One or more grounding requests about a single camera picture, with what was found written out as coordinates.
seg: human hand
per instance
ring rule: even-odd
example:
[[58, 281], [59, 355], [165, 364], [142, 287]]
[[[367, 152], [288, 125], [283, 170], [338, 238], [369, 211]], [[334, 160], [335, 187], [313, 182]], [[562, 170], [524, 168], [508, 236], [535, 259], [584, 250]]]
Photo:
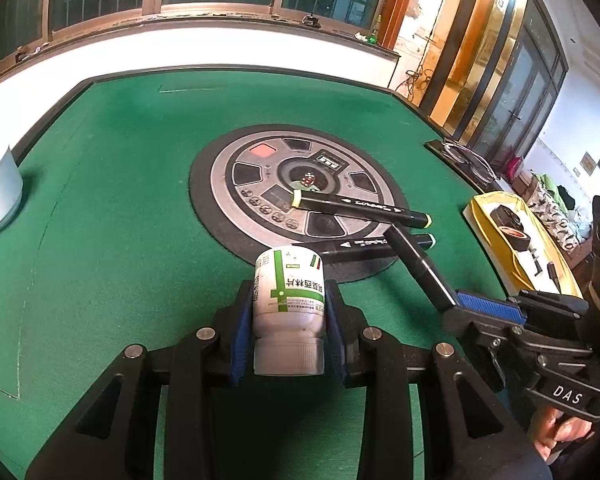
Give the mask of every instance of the human hand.
[[590, 422], [574, 416], [557, 425], [556, 422], [563, 415], [563, 412], [551, 406], [541, 406], [531, 418], [527, 434], [544, 460], [549, 458], [558, 442], [571, 442], [587, 436], [591, 431]]

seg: white wall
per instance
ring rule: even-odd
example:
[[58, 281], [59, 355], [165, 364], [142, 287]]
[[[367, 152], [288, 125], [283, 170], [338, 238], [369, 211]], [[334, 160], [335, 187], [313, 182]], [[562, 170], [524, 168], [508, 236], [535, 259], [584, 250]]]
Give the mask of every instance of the white wall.
[[244, 64], [337, 76], [387, 88], [395, 60], [329, 41], [323, 34], [245, 23], [152, 23], [42, 53], [0, 81], [0, 142], [13, 146], [80, 81], [128, 70], [195, 64]]
[[[546, 146], [533, 146], [525, 168], [550, 174], [558, 184], [572, 190], [574, 198], [580, 193], [574, 189], [577, 182], [592, 198], [600, 194], [600, 168], [589, 176], [580, 161], [585, 152], [596, 162], [600, 160], [600, 28], [582, 0], [543, 2], [570, 69], [539, 136]], [[562, 169], [552, 160], [552, 153], [561, 161]]]

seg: green bottle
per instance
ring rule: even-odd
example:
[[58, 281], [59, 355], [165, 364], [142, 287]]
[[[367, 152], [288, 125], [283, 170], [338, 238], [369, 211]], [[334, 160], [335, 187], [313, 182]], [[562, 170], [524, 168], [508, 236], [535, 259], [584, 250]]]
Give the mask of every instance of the green bottle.
[[376, 44], [378, 42], [378, 31], [380, 30], [380, 21], [381, 21], [382, 16], [380, 16], [380, 14], [378, 14], [378, 18], [376, 19], [376, 22], [374, 23], [374, 28], [371, 30], [371, 36], [369, 36], [367, 43], [373, 43]]

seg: green table surface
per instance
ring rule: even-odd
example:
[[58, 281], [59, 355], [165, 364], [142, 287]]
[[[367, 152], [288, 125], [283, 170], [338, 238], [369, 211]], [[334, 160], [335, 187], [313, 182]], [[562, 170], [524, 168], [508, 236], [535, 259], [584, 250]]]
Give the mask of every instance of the green table surface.
[[[176, 343], [208, 324], [253, 267], [222, 248], [189, 203], [190, 165], [235, 128], [298, 124], [352, 142], [430, 213], [430, 256], [455, 288], [503, 297], [461, 216], [473, 190], [423, 143], [436, 133], [390, 95], [317, 78], [182, 71], [101, 82], [20, 166], [24, 205], [0, 232], [0, 459], [19, 478], [63, 417], [127, 345]], [[451, 340], [404, 266], [342, 286], [369, 323], [407, 344]], [[422, 477], [416, 397], [414, 455]], [[353, 479], [365, 392], [324, 376], [214, 391], [228, 480]], [[161, 478], [163, 419], [156, 478]]]

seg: bottle cap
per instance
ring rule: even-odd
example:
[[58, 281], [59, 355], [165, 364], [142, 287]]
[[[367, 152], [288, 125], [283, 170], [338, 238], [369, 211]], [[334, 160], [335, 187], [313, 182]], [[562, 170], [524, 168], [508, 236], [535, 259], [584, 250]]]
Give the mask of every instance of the bottle cap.
[[324, 373], [324, 342], [317, 337], [301, 340], [256, 339], [253, 351], [256, 375], [306, 376]]

